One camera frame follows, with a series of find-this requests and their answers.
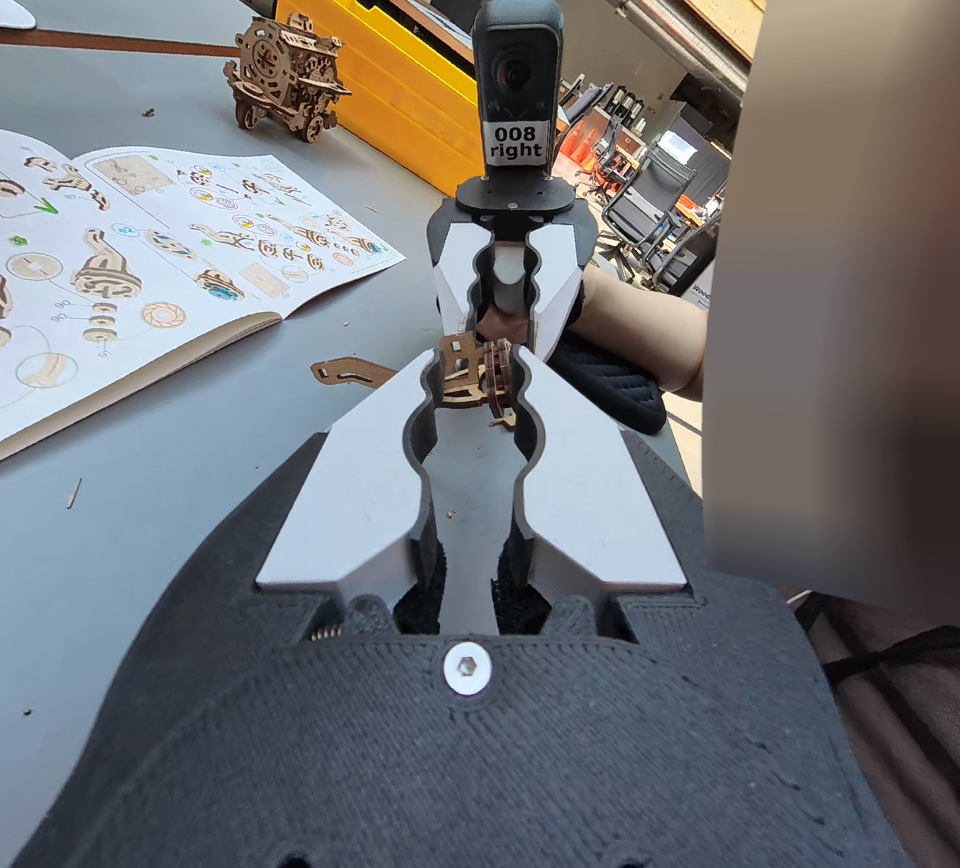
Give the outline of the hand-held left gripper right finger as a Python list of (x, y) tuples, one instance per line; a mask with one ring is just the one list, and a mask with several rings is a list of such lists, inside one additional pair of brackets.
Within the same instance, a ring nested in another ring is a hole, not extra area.
[(526, 460), (505, 543), (516, 586), (602, 606), (688, 585), (618, 424), (526, 346), (510, 358), (514, 442)]

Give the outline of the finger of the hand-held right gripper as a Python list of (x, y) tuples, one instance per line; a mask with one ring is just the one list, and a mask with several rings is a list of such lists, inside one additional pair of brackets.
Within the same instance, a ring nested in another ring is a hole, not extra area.
[(526, 346), (538, 360), (547, 362), (567, 326), (582, 282), (576, 227), (545, 225), (531, 230), (525, 255), (531, 263), (526, 275)]
[(486, 226), (450, 220), (434, 226), (434, 278), (444, 336), (475, 333), (494, 253), (495, 236)]

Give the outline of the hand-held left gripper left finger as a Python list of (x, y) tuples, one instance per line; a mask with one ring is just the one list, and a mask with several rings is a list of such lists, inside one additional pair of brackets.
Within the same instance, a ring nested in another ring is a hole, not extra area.
[(256, 576), (261, 590), (376, 596), (393, 610), (427, 588), (439, 542), (424, 461), (442, 395), (441, 352), (428, 349), (332, 425)]

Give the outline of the small wooden model subassembly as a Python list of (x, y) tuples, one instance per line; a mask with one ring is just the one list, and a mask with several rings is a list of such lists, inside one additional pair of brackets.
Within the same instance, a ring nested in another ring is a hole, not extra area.
[(440, 407), (465, 410), (487, 406), (491, 427), (516, 429), (512, 393), (512, 343), (501, 338), (482, 345), (472, 332), (440, 339), (444, 376)]

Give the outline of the curved wooden model arm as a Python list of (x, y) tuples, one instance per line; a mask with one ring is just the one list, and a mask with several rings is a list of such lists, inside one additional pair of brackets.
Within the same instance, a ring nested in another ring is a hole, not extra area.
[(383, 386), (397, 374), (393, 369), (356, 356), (319, 361), (310, 370), (316, 381), (324, 386), (358, 384), (372, 390)]

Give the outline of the person's right forearm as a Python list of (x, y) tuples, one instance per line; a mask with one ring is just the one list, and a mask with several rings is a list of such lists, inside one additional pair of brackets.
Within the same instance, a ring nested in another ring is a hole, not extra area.
[(658, 387), (701, 402), (709, 311), (682, 298), (637, 288), (589, 264), (572, 331), (643, 369)]

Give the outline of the wooden model carriage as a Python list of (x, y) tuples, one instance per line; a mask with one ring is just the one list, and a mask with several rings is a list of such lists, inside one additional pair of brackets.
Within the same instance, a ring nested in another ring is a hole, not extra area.
[(337, 125), (334, 107), (351, 95), (337, 72), (339, 37), (315, 34), (311, 18), (293, 12), (287, 23), (255, 16), (235, 42), (239, 61), (228, 60), (223, 74), (241, 129), (253, 130), (269, 117), (314, 143)]

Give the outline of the model instruction booklet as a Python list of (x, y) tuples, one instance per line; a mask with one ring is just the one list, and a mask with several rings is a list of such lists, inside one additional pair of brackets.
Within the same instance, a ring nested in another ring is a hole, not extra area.
[(6, 459), (404, 255), (273, 155), (1, 134)]

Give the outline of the person's right hand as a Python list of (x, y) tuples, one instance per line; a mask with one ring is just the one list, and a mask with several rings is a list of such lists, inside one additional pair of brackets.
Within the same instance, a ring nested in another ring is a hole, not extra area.
[(476, 325), (476, 334), (484, 342), (496, 342), (503, 338), (513, 344), (524, 344), (528, 331), (527, 318), (506, 313), (494, 303), (489, 305)]

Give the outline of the orange office chair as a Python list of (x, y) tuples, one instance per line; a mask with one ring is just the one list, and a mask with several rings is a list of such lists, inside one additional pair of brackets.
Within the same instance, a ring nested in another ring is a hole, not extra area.
[(567, 131), (560, 143), (558, 157), (554, 163), (553, 174), (570, 184), (575, 183), (577, 175), (591, 156), (594, 143), (603, 134), (605, 127), (597, 130), (596, 119), (584, 118)]

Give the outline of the black ribbed pad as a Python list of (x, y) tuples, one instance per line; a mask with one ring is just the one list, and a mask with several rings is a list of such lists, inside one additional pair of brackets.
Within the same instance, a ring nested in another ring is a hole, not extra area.
[(646, 370), (566, 331), (548, 365), (601, 411), (641, 434), (666, 424), (663, 392)]

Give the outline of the yellow plastic bin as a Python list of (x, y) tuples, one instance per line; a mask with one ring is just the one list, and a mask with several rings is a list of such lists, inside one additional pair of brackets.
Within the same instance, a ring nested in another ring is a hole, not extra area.
[(449, 197), (484, 173), (473, 78), (358, 0), (277, 0), (279, 21), (293, 13), (343, 42), (338, 72), (351, 95), (337, 107), (342, 127)]

